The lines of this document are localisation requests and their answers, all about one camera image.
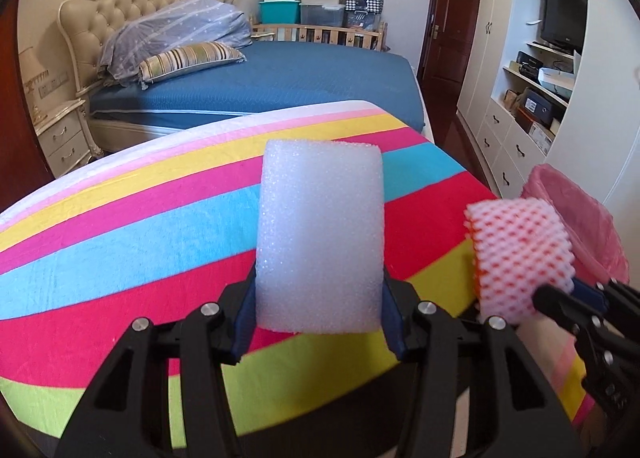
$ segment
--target striped pillow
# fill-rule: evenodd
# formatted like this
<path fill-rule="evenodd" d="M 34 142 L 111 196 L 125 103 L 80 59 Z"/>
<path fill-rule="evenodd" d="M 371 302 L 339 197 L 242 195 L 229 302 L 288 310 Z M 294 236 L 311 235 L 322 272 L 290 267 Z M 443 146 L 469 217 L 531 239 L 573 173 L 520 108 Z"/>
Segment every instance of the striped pillow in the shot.
<path fill-rule="evenodd" d="M 187 73 L 245 61 L 241 51 L 218 42 L 203 42 L 173 48 L 145 59 L 138 66 L 138 78 L 145 90 L 148 84 Z"/>

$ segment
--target silver pin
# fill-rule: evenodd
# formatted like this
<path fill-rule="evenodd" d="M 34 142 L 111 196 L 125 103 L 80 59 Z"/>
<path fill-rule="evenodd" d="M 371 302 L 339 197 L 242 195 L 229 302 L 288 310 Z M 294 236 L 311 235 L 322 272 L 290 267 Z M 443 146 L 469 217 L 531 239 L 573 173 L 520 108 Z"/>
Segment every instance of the silver pin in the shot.
<path fill-rule="evenodd" d="M 220 311 L 217 303 L 205 303 L 200 307 L 200 313 L 206 317 L 215 315 Z"/>
<path fill-rule="evenodd" d="M 418 312 L 424 315 L 433 315 L 436 313 L 438 307 L 431 301 L 422 301 L 418 304 Z"/>
<path fill-rule="evenodd" d="M 494 330 L 504 330 L 507 327 L 507 321 L 502 317 L 494 315 L 493 317 L 489 317 L 489 326 Z"/>
<path fill-rule="evenodd" d="M 131 327 L 136 332 L 142 332 L 147 328 L 149 328 L 149 319 L 147 319 L 146 317 L 139 317 L 135 321 L 133 321 L 133 323 L 131 324 Z"/>

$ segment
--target tufted headboard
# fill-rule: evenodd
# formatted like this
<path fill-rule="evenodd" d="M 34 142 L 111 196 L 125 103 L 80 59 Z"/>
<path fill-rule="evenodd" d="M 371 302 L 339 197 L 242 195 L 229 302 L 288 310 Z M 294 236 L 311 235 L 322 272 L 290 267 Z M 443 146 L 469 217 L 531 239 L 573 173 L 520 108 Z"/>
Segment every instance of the tufted headboard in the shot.
<path fill-rule="evenodd" d="M 177 0 L 68 0 L 60 5 L 58 27 L 69 46 L 76 96 L 98 87 L 97 63 L 104 41 L 129 21 Z M 232 3 L 234 0 L 219 0 Z"/>

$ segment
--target trash bin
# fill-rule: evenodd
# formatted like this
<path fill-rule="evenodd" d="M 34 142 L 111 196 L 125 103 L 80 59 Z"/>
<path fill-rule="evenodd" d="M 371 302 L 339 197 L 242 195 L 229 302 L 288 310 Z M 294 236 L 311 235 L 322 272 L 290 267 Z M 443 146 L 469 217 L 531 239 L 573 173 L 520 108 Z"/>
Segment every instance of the trash bin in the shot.
<path fill-rule="evenodd" d="M 629 262 L 604 205 L 548 164 L 533 169 L 522 197 L 542 198 L 556 208 L 569 232 L 578 279 L 592 286 L 611 278 L 629 282 Z"/>

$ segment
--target black flat-screen tv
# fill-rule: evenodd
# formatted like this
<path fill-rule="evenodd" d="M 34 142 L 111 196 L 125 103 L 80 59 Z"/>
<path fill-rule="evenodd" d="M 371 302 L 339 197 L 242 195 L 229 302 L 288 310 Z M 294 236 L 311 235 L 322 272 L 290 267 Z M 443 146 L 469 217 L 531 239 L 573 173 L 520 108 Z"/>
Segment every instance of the black flat-screen tv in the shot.
<path fill-rule="evenodd" d="M 582 54 L 586 28 L 587 0 L 545 0 L 542 39 Z"/>

